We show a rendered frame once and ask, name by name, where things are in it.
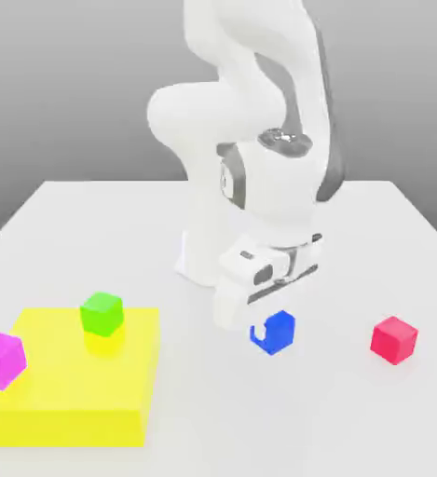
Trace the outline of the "large yellow box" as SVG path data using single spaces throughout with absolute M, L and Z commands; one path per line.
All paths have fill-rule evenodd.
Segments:
M 109 337 L 76 308 L 26 308 L 11 332 L 27 368 L 0 390 L 0 447 L 141 447 L 160 343 L 155 308 L 127 308 Z

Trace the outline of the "small magenta cube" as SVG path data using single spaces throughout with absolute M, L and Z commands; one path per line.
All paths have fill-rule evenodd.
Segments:
M 21 339 L 0 333 L 0 390 L 5 390 L 27 367 Z

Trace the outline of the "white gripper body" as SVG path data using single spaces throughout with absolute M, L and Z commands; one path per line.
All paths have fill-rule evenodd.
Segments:
M 277 268 L 271 263 L 250 271 L 224 270 L 213 298 L 213 318 L 223 328 L 232 329 L 248 306 L 314 273 L 317 269 L 317 264 L 306 266 L 294 276 L 277 274 Z

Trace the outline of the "small blue cube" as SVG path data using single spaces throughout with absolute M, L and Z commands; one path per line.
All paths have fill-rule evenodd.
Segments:
M 257 326 L 250 327 L 250 339 L 268 355 L 272 356 L 290 346 L 294 341 L 295 318 L 282 310 L 267 318 L 257 333 Z

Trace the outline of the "small red cube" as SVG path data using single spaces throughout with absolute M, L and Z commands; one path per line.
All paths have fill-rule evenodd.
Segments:
M 375 326 L 370 349 L 392 365 L 397 365 L 414 353 L 418 329 L 389 317 Z

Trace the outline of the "small green cube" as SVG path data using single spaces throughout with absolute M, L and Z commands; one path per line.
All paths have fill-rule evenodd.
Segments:
M 111 336 L 124 321 L 122 299 L 110 293 L 93 294 L 79 312 L 84 331 L 101 337 Z

